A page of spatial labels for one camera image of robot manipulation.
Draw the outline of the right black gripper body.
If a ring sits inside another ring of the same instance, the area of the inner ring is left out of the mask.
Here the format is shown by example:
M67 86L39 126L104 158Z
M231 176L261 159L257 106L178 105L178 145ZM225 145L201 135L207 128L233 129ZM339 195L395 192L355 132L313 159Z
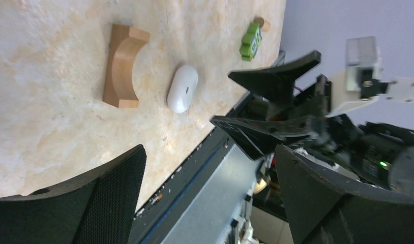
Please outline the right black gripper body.
M362 131L356 127L343 112L332 115L332 93L338 82L327 80L319 75L317 81L291 99L287 105L267 104L266 119L269 122L290 122L299 129L306 125L303 117L312 116L323 119L322 131L316 140L308 137L298 140L293 137L284 141L271 138L264 147L264 154L272 154L278 144L284 144L291 149L303 149L318 159L352 159L360 154L360 139Z

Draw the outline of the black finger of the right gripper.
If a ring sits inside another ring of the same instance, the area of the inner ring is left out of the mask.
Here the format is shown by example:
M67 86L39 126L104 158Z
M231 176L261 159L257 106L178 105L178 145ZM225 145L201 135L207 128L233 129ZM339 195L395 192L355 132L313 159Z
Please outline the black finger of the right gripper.
M246 90L276 105L293 101L295 81L321 63L321 53L310 53L281 66L257 70L231 71L228 77Z

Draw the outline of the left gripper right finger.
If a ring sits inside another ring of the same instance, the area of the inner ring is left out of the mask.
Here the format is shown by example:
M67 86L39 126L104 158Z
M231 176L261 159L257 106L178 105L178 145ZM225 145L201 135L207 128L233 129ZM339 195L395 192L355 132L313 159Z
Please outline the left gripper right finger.
M414 196L351 179L285 145L275 155L294 243L414 243Z

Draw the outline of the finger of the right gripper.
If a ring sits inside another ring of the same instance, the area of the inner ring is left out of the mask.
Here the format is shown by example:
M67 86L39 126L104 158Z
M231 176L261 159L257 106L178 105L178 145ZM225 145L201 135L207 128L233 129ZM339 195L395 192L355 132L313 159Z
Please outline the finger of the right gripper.
M277 145L295 149L315 140L312 115L284 121L213 116L210 122L227 133L252 160L273 153Z

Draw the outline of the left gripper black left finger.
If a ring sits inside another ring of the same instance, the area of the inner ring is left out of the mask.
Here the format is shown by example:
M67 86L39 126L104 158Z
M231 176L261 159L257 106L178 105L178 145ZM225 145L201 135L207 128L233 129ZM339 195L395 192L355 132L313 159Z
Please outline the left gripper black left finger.
M59 184L0 198L0 243L127 243L145 166L137 145Z

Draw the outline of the white earbud charging case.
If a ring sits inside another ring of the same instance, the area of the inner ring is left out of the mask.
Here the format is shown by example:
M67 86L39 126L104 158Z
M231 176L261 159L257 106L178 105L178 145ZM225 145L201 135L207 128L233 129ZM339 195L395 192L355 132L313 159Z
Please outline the white earbud charging case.
M167 105L174 113L183 113L191 105L198 85L198 72L191 65L182 65L174 74L167 95Z

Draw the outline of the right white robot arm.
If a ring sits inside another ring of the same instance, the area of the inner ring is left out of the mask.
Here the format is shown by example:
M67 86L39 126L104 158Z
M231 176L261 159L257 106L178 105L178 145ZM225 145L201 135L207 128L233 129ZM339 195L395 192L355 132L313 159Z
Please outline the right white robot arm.
M303 149L332 166L339 165L369 184L414 195L414 130L385 123L355 125L348 111L373 103L397 81L374 78L373 67L342 71L294 95L295 82L321 61L312 51L284 65L235 70L229 78L255 95L242 115L214 116L251 159L274 153L278 145Z

